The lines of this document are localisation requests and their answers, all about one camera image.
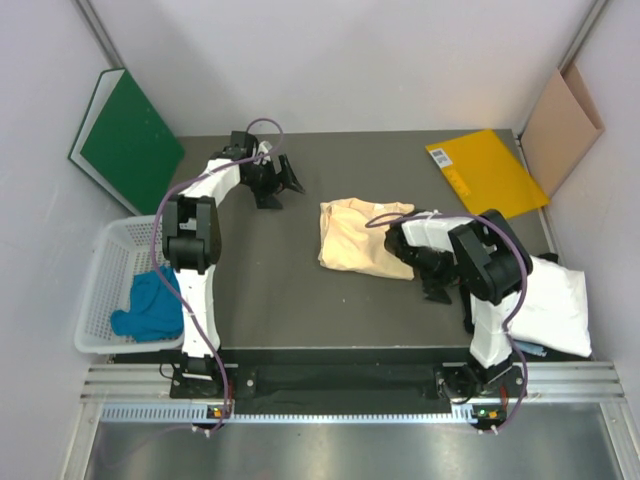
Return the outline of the cream yellow t shirt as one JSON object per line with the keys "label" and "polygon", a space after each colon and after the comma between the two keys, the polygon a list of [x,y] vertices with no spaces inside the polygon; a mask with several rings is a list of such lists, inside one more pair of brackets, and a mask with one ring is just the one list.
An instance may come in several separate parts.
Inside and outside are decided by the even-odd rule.
{"label": "cream yellow t shirt", "polygon": [[389,253],[384,246],[388,226],[367,228],[365,224],[383,214],[408,214],[413,204],[372,203],[347,198],[320,204],[320,250],[322,267],[382,278],[414,279],[413,268]]}

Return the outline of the white t shirt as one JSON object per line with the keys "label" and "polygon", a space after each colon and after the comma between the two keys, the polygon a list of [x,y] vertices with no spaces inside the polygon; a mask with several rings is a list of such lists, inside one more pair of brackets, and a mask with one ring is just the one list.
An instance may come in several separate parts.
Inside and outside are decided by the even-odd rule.
{"label": "white t shirt", "polygon": [[509,323],[511,336],[562,353],[592,354],[586,276],[540,257],[532,258],[523,305]]}

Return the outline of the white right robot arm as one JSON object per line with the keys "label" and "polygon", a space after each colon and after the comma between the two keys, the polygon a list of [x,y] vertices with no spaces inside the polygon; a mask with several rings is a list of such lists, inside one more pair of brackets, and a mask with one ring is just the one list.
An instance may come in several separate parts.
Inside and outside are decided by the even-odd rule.
{"label": "white right robot arm", "polygon": [[390,223],[384,247],[418,272],[428,300],[449,304],[448,290],[460,288],[473,333],[467,384],[478,395],[492,394],[511,368],[505,326],[533,271],[531,256],[505,217],[495,209],[478,216],[414,211]]}

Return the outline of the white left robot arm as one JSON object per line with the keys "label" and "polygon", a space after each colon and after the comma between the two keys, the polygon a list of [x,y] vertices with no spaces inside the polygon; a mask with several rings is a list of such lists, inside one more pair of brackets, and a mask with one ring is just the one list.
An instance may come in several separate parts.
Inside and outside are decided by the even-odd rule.
{"label": "white left robot arm", "polygon": [[277,195],[284,190],[305,192],[286,154],[248,132],[234,131],[230,144],[213,154],[202,173],[171,194],[162,213],[162,253],[173,269],[184,319],[177,381],[192,381],[209,397],[220,394],[227,382],[216,360],[220,337],[213,280],[222,251],[218,207],[240,185],[265,210],[282,208]]}

